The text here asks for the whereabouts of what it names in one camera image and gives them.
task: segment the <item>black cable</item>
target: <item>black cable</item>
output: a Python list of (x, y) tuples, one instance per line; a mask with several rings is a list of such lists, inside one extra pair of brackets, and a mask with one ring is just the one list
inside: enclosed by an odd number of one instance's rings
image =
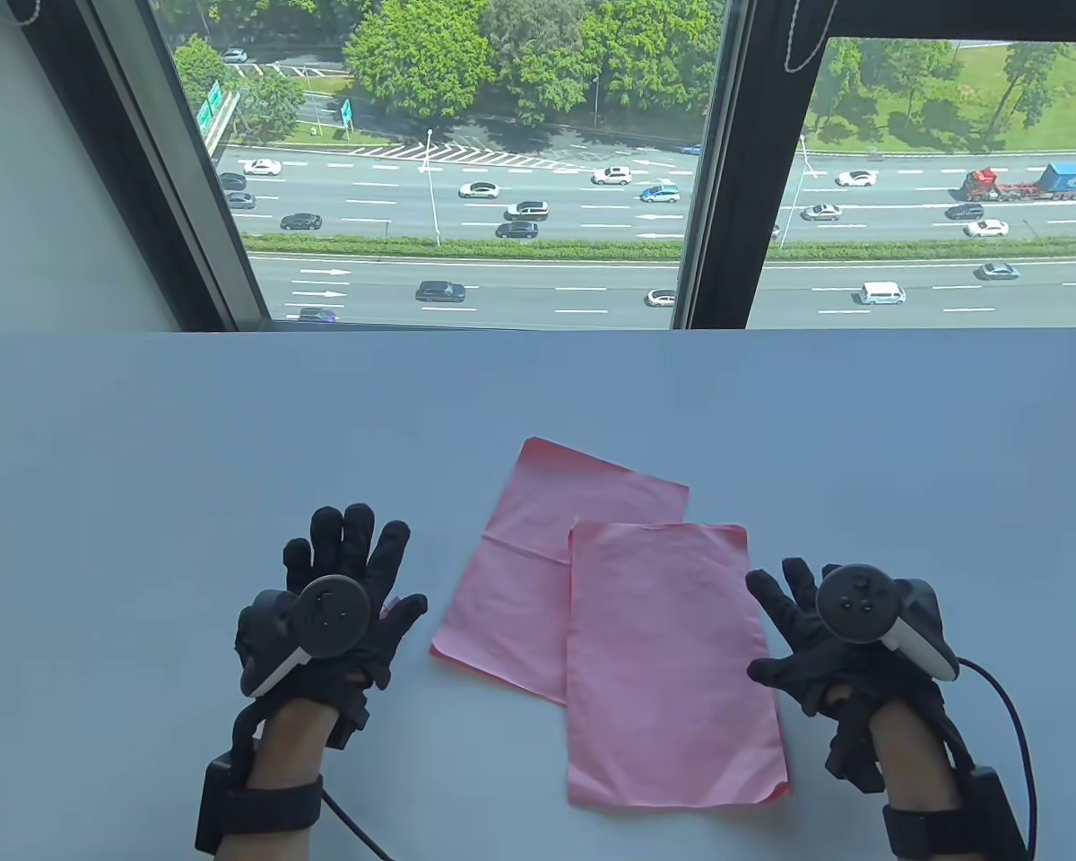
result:
[(1020, 715), (1017, 714), (1017, 706), (1014, 705), (1013, 700), (1010, 700), (1009, 694), (1001, 687), (1000, 681), (993, 678), (993, 674), (989, 673), (979, 664), (973, 664), (969, 660), (964, 660), (964, 658), (957, 657), (968, 669), (976, 672), (978, 676), (988, 681), (1001, 700), (1004, 702), (1005, 708), (1008, 709), (1008, 716), (1013, 718), (1013, 729), (1017, 731), (1017, 744), (1020, 746), (1020, 760), (1024, 771), (1024, 784), (1029, 787), (1029, 861), (1033, 861), (1036, 858), (1036, 828), (1038, 815), (1036, 813), (1036, 779), (1033, 778), (1033, 758), (1029, 752), (1029, 739), (1025, 738), (1025, 729), (1020, 722)]
[(394, 858), (387, 856), (386, 852), (383, 852), (382, 847), (378, 843), (374, 843), (374, 841), (370, 839), (370, 836), (367, 836), (366, 831), (355, 824), (355, 821), (346, 815), (346, 811), (342, 807), (338, 806), (337, 801), (334, 800), (329, 793), (326, 792), (326, 790), (324, 790), (324, 803), (330, 808), (335, 816), (338, 816), (338, 819), (340, 819), (342, 824), (351, 829), (351, 832), (354, 832), (355, 837), (363, 841), (363, 844), (366, 844), (367, 848), (370, 849), (371, 852), (374, 852), (374, 856), (379, 857), (379, 861), (395, 861)]

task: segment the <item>pink paper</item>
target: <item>pink paper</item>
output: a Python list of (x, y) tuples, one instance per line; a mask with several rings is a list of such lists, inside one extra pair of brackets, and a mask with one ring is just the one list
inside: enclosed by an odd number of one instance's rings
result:
[(570, 528), (681, 520), (690, 488), (526, 439), (431, 651), (566, 702)]
[(789, 788), (738, 525), (579, 522), (571, 533), (571, 804), (716, 807)]

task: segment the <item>white table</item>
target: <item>white table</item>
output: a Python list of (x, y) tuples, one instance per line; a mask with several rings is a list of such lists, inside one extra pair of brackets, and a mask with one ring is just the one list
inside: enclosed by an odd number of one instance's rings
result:
[[(563, 710), (428, 657), (530, 435), (689, 483), (691, 520), (924, 577), (1001, 677), (1076, 859), (1076, 329), (354, 333), (0, 341), (0, 860), (190, 857), (240, 708), (235, 617), (317, 506), (414, 530), (434, 610), (326, 784), (398, 861), (886, 859), (877, 796), (782, 702), (792, 799), (695, 815), (566, 803)], [(771, 632), (775, 651), (784, 647)], [(945, 689), (1023, 820), (1013, 731)], [(368, 859), (331, 815), (313, 858)]]

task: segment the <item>glass window pane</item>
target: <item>glass window pane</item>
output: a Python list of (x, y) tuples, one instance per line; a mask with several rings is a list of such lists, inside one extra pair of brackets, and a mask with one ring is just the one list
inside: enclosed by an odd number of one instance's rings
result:
[(750, 327), (1076, 326), (1076, 44), (831, 40)]
[(727, 0), (150, 2), (277, 320), (672, 323)]

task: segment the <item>highway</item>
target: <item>highway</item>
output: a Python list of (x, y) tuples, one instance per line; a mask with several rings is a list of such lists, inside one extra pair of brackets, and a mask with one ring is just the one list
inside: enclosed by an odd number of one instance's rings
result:
[[(645, 295), (674, 287), (676, 266), (642, 264), (374, 262), (345, 257), (251, 255), (277, 320), (321, 305), (341, 321), (464, 327), (665, 328), (670, 309)], [(1076, 326), (1076, 260), (1023, 260), (1015, 282), (983, 283), (973, 263), (765, 267), (751, 328)], [(419, 304), (423, 280), (464, 283), (459, 305)], [(906, 290), (901, 305), (866, 308), (854, 293), (869, 280)]]
[[(539, 226), (542, 239), (679, 239), (685, 235), (697, 174), (697, 157), (655, 149), (613, 155), (633, 169), (633, 183), (624, 187), (590, 183), (592, 169), (605, 167), (605, 161), (579, 168), (510, 168), (496, 167), (496, 159), (489, 157), (481, 164), (431, 164), (424, 172), (416, 160), (228, 147), (220, 169), (242, 172), (240, 161), (256, 157), (280, 160), (283, 169), (278, 177), (249, 177), (255, 209), (233, 212), (236, 224), (246, 234), (279, 232), (284, 214), (317, 213), (324, 218), (325, 235), (434, 237), (437, 214), (443, 239), (492, 239), (507, 206), (543, 200), (550, 203), (551, 214)], [(815, 157), (809, 171), (798, 156), (793, 173), (785, 178), (779, 224), (781, 229), (788, 224), (785, 239), (792, 241), (963, 238), (963, 223), (949, 222), (944, 210), (955, 203), (951, 190), (965, 172), (993, 167), (1006, 181), (1033, 181), (1047, 160), (1047, 156), (918, 156), (877, 161)], [(837, 173), (856, 169), (877, 171), (877, 185), (838, 188)], [(496, 201), (461, 200), (457, 189), (472, 181), (496, 183), (501, 196)], [(641, 189), (660, 183), (677, 184), (681, 202), (637, 199)], [(840, 221), (805, 222), (801, 210), (815, 203), (837, 204)], [(1008, 222), (1013, 238), (1076, 235), (1076, 201), (988, 203), (986, 210), (989, 217)]]

